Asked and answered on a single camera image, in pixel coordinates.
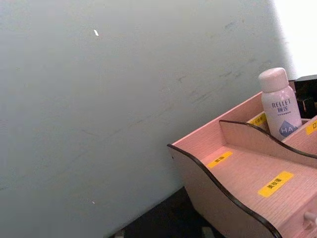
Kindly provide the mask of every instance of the blue logo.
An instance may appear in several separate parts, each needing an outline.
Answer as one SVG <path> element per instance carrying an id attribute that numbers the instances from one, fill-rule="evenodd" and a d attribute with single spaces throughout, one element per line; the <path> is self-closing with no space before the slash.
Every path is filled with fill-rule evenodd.
<path id="1" fill-rule="evenodd" d="M 279 133 L 286 137 L 289 136 L 290 134 L 292 134 L 294 131 L 297 130 L 296 126 L 293 126 L 291 123 L 284 121 L 281 125 L 281 127 L 279 128 Z"/>

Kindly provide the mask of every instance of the yellow label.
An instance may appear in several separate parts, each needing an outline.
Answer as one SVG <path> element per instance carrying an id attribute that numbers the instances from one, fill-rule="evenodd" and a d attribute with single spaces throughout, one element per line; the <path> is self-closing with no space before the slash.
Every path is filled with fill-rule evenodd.
<path id="1" fill-rule="evenodd" d="M 309 126 L 306 127 L 306 134 L 310 135 L 315 130 L 317 130 L 317 120 L 315 120 L 313 123 L 311 123 Z"/>
<path id="2" fill-rule="evenodd" d="M 259 126 L 262 125 L 264 122 L 266 122 L 266 115 L 265 113 L 262 113 L 257 118 L 250 121 L 250 124 Z"/>
<path id="3" fill-rule="evenodd" d="M 214 161 L 212 161 L 211 163 L 209 163 L 207 165 L 207 167 L 209 168 L 213 168 L 215 167 L 217 164 L 219 164 L 220 162 L 224 161 L 225 159 L 227 159 L 230 155 L 232 155 L 231 151 L 227 151 L 226 153 L 222 154 L 221 156 L 219 156 L 217 159 L 215 159 Z"/>
<path id="4" fill-rule="evenodd" d="M 282 187 L 287 181 L 289 181 L 292 176 L 292 173 L 283 171 L 278 176 L 276 176 L 271 182 L 265 185 L 258 191 L 259 195 L 263 197 L 270 197 L 273 193 L 275 193 L 280 187 Z"/>

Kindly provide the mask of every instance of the bottle cap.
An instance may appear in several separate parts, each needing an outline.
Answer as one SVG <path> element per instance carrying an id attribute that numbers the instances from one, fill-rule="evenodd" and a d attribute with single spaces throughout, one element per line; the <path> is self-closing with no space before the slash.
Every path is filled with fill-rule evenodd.
<path id="1" fill-rule="evenodd" d="M 284 68 L 270 68 L 259 75 L 264 93 L 279 91 L 288 86 L 288 78 Z"/>

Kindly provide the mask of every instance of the wooden compartment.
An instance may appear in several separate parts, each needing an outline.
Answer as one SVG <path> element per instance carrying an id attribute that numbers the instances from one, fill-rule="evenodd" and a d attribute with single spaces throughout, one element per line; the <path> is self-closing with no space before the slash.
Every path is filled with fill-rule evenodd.
<path id="1" fill-rule="evenodd" d="M 313 238 L 304 214 L 317 214 L 317 117 L 278 141 L 250 123 L 262 112 L 259 93 L 170 153 L 195 209 L 225 237 Z"/>

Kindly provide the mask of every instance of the white plastic bottle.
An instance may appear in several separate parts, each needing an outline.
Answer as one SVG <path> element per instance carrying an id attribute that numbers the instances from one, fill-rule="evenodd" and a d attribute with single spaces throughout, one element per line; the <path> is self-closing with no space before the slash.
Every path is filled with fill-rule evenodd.
<path id="1" fill-rule="evenodd" d="M 262 104 L 271 135 L 279 140 L 296 131 L 301 115 L 293 89 L 288 85 L 283 68 L 271 68 L 259 75 L 262 87 Z"/>

